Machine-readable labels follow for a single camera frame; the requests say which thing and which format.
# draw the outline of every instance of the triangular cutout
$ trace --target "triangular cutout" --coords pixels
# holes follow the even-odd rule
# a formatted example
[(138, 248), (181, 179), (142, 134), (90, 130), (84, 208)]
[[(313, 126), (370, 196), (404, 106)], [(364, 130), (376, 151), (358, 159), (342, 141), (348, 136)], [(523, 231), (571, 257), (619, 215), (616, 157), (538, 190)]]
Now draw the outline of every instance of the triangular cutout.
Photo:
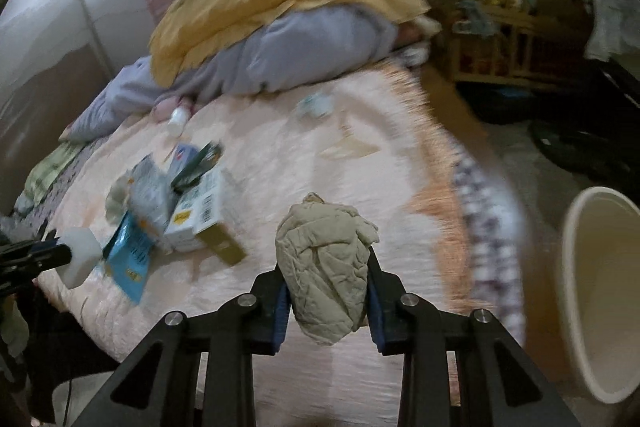
[(161, 356), (162, 344), (153, 344), (122, 383), (111, 393), (111, 399), (115, 403), (129, 405), (136, 409), (146, 409), (149, 405)]
[(507, 405), (518, 407), (541, 400), (542, 393), (540, 393), (536, 384), (533, 383), (516, 359), (513, 358), (511, 351), (501, 342), (494, 344), (494, 350)]

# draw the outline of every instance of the barcode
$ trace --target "barcode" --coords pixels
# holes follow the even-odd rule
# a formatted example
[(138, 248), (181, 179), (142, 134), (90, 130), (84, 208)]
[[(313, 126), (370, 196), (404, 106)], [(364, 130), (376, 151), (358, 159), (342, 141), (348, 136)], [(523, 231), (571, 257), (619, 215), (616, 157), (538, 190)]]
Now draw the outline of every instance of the barcode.
[(211, 219), (211, 203), (213, 202), (213, 196), (209, 195), (204, 198), (202, 202), (202, 215), (200, 216), (200, 220), (205, 223), (209, 219)]

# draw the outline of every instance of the blue snack bag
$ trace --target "blue snack bag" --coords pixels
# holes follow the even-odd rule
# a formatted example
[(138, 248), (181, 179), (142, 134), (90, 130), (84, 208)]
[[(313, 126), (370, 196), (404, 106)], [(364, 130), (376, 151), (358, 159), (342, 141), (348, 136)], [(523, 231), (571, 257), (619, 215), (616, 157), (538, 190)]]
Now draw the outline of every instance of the blue snack bag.
[(106, 272), (135, 304), (140, 304), (153, 242), (127, 212), (104, 248)]

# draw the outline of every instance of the blue package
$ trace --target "blue package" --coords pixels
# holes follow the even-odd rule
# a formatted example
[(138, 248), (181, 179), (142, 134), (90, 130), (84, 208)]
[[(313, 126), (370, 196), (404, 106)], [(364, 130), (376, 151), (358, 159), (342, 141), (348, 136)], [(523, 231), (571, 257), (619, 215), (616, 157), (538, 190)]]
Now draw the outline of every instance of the blue package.
[(189, 163), (189, 161), (200, 151), (199, 147), (190, 145), (188, 143), (178, 143), (175, 146), (174, 157), (169, 165), (169, 170), (166, 175), (169, 177), (169, 181), (172, 182), (174, 178), (180, 174), (182, 169)]
[(126, 295), (140, 304), (149, 271), (153, 242), (127, 212), (104, 249), (106, 271)]

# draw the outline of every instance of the crumpled beige cloth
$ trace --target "crumpled beige cloth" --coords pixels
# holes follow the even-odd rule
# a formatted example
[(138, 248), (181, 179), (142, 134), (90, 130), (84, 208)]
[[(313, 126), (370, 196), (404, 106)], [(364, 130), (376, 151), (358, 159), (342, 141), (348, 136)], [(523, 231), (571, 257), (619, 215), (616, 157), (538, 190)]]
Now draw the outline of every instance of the crumpled beige cloth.
[(276, 232), (276, 259), (303, 333), (331, 346), (364, 319), (369, 247), (378, 227), (356, 208), (311, 192)]

